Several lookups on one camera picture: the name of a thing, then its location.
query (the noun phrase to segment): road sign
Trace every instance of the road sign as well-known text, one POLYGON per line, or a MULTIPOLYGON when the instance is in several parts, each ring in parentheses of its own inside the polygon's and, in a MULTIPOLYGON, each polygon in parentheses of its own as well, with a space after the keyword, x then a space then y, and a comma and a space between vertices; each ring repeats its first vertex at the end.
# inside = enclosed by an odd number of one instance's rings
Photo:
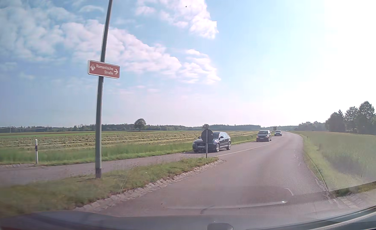
POLYGON ((105 62, 88 60, 88 74, 119 79, 120 67, 105 62))
POLYGON ((206 142, 207 140, 207 137, 208 136, 208 142, 210 142, 211 140, 213 140, 213 132, 211 129, 205 129, 204 131, 202 131, 201 133, 201 139, 203 142, 206 142))

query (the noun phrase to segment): road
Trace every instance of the road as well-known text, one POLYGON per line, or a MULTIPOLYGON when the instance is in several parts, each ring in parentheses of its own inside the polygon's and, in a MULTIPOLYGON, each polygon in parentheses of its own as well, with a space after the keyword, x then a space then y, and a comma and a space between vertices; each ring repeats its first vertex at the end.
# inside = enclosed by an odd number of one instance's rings
POLYGON ((340 212, 342 205, 329 201, 325 184, 309 169, 297 134, 284 132, 271 142, 238 147, 210 154, 225 160, 220 165, 99 213, 117 217, 279 214, 296 223, 318 218, 324 210, 340 212))
MULTIPOLYGON (((234 145, 231 150, 221 151, 218 154, 229 154, 236 151, 257 147, 259 143, 244 143, 234 145)), ((205 154, 177 153, 159 156, 151 156, 136 159, 103 161, 103 173, 111 170, 124 170, 134 166, 158 164, 162 162, 178 161, 183 158, 204 157, 205 154)), ((0 186, 24 185, 30 182, 57 180, 75 175, 87 175, 94 173, 94 163, 59 166, 39 166, 26 165, 21 167, 0 167, 0 186)))

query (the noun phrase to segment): car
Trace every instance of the car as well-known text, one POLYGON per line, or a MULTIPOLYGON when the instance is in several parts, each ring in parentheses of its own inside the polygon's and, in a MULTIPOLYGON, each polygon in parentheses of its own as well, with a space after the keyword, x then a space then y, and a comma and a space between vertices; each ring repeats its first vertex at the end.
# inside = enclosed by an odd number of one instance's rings
MULTIPOLYGON (((213 139, 208 143, 208 152, 219 152, 220 149, 231 149, 231 137, 225 132, 213 132, 213 139)), ((199 137, 192 143, 194 153, 205 152, 206 142, 199 137)))
POLYGON ((256 135, 256 142, 272 141, 272 134, 270 130, 259 130, 256 135))
POLYGON ((274 136, 282 136, 282 131, 276 130, 275 133, 273 134, 274 136))

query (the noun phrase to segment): field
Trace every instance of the field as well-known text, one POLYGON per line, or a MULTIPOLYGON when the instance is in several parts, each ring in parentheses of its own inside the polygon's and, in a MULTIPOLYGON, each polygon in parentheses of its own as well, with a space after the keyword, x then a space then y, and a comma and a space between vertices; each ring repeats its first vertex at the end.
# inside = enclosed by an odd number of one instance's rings
POLYGON ((339 189, 376 180, 376 135, 294 131, 328 187, 339 189))
MULTIPOLYGON (((255 131, 228 131, 232 144, 254 140, 255 131)), ((103 132, 103 160, 189 151, 201 131, 103 132)), ((0 164, 33 163, 38 139, 39 163, 64 165, 94 161, 94 132, 12 133, 0 135, 0 164)))

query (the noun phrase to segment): road marking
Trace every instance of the road marking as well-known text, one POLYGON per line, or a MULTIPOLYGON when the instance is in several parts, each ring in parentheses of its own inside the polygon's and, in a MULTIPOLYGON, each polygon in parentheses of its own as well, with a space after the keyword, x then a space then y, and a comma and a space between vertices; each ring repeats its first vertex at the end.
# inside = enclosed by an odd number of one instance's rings
MULTIPOLYGON (((288 189, 288 188, 285 188, 285 189, 287 189, 288 191, 290 191, 290 189, 288 189)), ((290 191, 290 194, 292 194, 292 196, 293 196, 293 192, 292 191, 290 191)))
POLYGON ((257 149, 257 148, 260 148, 260 147, 263 147, 263 146, 267 146, 267 145, 269 145, 269 144, 265 144, 265 145, 254 147, 254 148, 250 148, 250 149, 244 149, 244 150, 241 150, 241 151, 236 151, 236 152, 228 153, 228 154, 236 154, 236 153, 239 153, 239 152, 243 152, 243 151, 247 151, 247 150, 251 150, 251 149, 257 149))

